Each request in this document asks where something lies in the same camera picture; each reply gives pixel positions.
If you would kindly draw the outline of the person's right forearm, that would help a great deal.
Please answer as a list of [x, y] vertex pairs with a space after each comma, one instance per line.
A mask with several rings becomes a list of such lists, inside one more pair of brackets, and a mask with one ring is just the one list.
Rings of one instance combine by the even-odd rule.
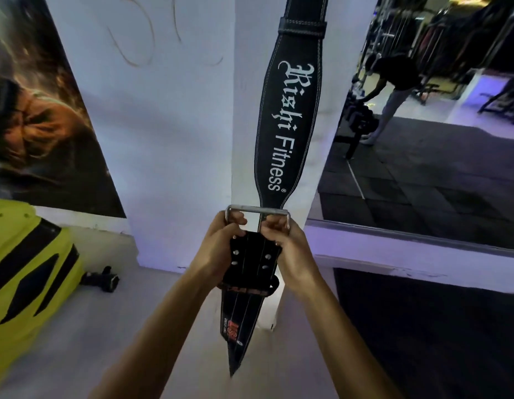
[[339, 399], [405, 399], [320, 273], [283, 279], [303, 306]]

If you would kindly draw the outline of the black gym machine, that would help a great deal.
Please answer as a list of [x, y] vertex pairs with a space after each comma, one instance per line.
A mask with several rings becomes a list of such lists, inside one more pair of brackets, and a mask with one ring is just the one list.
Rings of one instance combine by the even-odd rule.
[[514, 78], [509, 79], [498, 94], [490, 95], [477, 113], [493, 113], [514, 125]]

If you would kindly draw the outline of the large wall mirror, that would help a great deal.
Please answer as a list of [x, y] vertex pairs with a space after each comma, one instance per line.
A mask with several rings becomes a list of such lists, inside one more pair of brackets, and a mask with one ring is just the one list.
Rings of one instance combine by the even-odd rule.
[[[310, 218], [514, 250], [514, 125], [477, 113], [514, 78], [514, 0], [378, 0], [346, 100], [375, 88], [373, 53], [421, 83], [373, 146], [333, 142]], [[377, 119], [392, 92], [364, 103]]]

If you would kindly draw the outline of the yellow and black bag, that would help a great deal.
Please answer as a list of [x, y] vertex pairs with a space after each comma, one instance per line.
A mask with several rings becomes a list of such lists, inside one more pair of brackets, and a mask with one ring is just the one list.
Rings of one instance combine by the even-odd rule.
[[84, 274], [69, 228], [0, 199], [0, 383]]

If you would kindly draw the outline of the dark fiery wall poster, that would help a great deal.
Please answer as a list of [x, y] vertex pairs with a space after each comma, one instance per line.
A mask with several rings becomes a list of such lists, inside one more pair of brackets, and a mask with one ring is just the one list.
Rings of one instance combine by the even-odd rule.
[[126, 218], [46, 0], [0, 0], [0, 199]]

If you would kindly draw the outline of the person's left forearm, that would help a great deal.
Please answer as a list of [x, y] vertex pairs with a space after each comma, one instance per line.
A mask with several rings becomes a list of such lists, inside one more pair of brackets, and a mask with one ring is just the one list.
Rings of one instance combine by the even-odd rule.
[[222, 277], [222, 270], [193, 263], [88, 399], [160, 399], [201, 306]]

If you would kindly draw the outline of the black dumbbell rack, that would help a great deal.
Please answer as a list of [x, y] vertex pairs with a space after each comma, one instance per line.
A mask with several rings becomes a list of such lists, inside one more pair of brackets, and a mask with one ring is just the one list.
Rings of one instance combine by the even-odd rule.
[[355, 99], [347, 99], [342, 109], [338, 127], [347, 124], [352, 132], [352, 136], [336, 134], [333, 142], [348, 144], [349, 148], [345, 155], [346, 160], [350, 160], [358, 147], [362, 136], [375, 131], [379, 125], [379, 119], [374, 117], [373, 111], [369, 107], [361, 104]]

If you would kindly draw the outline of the person's right hand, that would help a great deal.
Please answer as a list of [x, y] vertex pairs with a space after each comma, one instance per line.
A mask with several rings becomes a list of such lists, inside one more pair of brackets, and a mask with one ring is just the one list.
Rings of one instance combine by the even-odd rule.
[[287, 288], [300, 301], [306, 301], [317, 290], [322, 276], [305, 233], [294, 220], [287, 222], [287, 217], [283, 215], [267, 215], [260, 227], [282, 230], [281, 254], [278, 258], [280, 273]]

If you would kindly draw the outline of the person's left hand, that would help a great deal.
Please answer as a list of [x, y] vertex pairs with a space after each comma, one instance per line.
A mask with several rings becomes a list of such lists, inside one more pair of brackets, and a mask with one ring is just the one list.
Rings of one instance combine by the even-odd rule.
[[231, 265], [230, 243], [234, 237], [245, 234], [245, 230], [235, 223], [220, 226], [219, 213], [215, 215], [188, 268], [199, 287], [209, 292], [222, 281]]

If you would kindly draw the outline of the black leather weightlifting belt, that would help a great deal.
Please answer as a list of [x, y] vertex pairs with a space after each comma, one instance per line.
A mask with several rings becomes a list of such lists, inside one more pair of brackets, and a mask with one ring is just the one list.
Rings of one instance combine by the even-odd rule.
[[[229, 205], [232, 211], [284, 218], [306, 162], [322, 85], [322, 43], [328, 0], [287, 0], [278, 37], [264, 78], [254, 154], [259, 206]], [[220, 334], [227, 342], [229, 375], [240, 368], [265, 298], [280, 285], [276, 276], [281, 247], [260, 233], [246, 231], [230, 240], [231, 263], [218, 288], [222, 291]]]

